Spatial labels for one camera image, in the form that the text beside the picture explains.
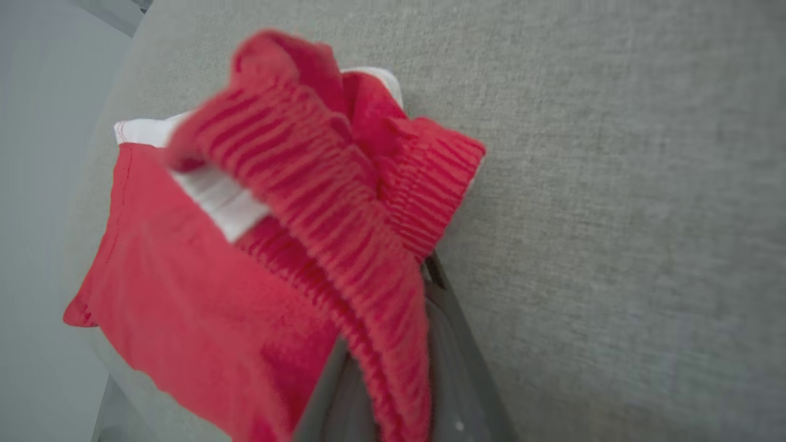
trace stitched seam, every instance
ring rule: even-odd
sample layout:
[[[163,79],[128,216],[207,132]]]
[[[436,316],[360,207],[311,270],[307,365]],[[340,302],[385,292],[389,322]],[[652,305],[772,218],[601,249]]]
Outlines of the stitched seam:
[[[126,179],[123,181],[123,190],[120,192],[120,207],[119,213],[117,215],[117,221],[115,222],[116,226],[120,225],[120,220],[123,218],[123,207],[126,204],[126,188],[128,187],[128,177],[131,175],[131,165],[134,162],[134,150],[130,151],[130,156],[128,158],[128,168],[126,169]],[[117,239],[120,236],[120,228],[118,227],[115,232],[115,239],[112,241],[112,247],[109,249],[109,253],[106,256],[106,261],[104,263],[108,263],[109,260],[112,258],[112,253],[115,251],[115,246],[117,245]]]
[[[126,126],[126,120],[124,120],[120,124],[119,132],[120,132],[120,137],[123,139],[123,142],[128,142],[128,138],[126,138],[126,135],[123,133],[123,129],[125,128],[125,126]]]

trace ribbed sock cuff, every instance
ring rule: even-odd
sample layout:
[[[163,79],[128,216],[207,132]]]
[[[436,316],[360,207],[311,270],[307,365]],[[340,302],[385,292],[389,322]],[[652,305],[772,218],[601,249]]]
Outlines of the ribbed sock cuff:
[[[337,113],[310,88],[260,76],[195,112],[175,132],[165,161],[178,171],[213,163],[270,207],[335,287],[326,296],[341,302],[331,312],[364,371],[384,439],[425,440],[423,283],[365,184],[369,159]]]
[[[486,154],[482,144],[431,120],[390,120],[402,152],[384,179],[392,225],[418,261],[442,237]]]

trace gray cushion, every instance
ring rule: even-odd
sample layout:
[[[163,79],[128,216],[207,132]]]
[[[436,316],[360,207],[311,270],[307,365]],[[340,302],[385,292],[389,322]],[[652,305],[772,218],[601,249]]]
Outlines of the gray cushion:
[[[69,289],[112,123],[192,108],[277,27],[487,144],[438,250],[521,436],[786,440],[784,3],[379,3],[156,0],[90,142]],[[161,440],[217,439],[93,335]]]

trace red garment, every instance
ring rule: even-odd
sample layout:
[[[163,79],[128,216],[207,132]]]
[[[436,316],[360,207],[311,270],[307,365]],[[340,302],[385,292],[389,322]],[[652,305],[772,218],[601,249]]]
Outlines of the red garment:
[[[101,324],[131,366],[238,440],[291,436],[338,328],[384,440],[428,438],[417,265],[481,145],[407,120],[373,77],[342,77],[327,46],[263,32],[164,154],[180,172],[212,162],[270,206],[236,249],[152,148],[122,147],[107,232],[66,322]]]

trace white wall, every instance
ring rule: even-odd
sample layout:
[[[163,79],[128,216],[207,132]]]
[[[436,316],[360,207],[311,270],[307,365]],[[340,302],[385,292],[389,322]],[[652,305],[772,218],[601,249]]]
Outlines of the white wall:
[[[88,441],[107,372],[63,324],[72,171],[130,39],[65,0],[0,0],[0,440]]]

